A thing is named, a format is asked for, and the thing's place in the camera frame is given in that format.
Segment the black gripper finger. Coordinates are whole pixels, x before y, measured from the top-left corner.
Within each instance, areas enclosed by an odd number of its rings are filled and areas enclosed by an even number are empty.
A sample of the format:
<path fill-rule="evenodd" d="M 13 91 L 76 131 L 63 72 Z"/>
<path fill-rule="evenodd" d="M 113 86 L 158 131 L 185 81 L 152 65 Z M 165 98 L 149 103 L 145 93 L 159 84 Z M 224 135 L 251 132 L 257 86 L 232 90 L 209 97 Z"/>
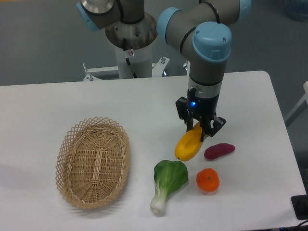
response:
<path fill-rule="evenodd" d="M 176 108 L 179 118 L 184 121 L 186 131 L 193 128 L 195 101 L 188 101 L 185 97 L 180 97 L 176 101 Z"/>
<path fill-rule="evenodd" d="M 203 142 L 207 137 L 213 137 L 226 124 L 226 120 L 216 115 L 201 116 L 199 119 L 200 127 L 202 129 L 200 141 Z"/>

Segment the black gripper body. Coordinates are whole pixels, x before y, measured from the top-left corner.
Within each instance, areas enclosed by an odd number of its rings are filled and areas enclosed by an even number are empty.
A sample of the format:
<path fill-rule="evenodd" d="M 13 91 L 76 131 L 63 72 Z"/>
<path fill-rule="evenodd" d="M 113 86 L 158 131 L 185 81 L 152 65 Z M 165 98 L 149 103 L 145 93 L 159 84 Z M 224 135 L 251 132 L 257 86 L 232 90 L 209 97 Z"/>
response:
<path fill-rule="evenodd" d="M 209 115 L 211 119 L 216 115 L 216 107 L 218 104 L 219 93 L 215 97 L 200 98 L 197 96 L 196 88 L 188 88 L 187 90 L 187 118 L 186 122 L 191 121 L 197 116 Z"/>

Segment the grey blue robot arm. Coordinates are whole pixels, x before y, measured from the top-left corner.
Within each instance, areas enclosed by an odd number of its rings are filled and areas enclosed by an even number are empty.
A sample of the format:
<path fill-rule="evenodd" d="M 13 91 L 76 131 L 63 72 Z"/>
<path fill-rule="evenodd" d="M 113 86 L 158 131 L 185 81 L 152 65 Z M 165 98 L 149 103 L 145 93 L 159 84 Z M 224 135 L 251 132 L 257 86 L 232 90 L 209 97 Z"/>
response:
<path fill-rule="evenodd" d="M 90 30 L 105 30 L 121 79 L 152 76 L 157 37 L 176 49 L 190 63 L 187 97 L 176 101 L 187 130 L 197 120 L 203 141 L 225 125 L 216 106 L 231 53 L 229 25 L 249 14 L 251 1 L 201 0 L 187 12 L 167 8 L 158 19 L 146 13 L 142 0 L 80 0 L 77 9 Z"/>

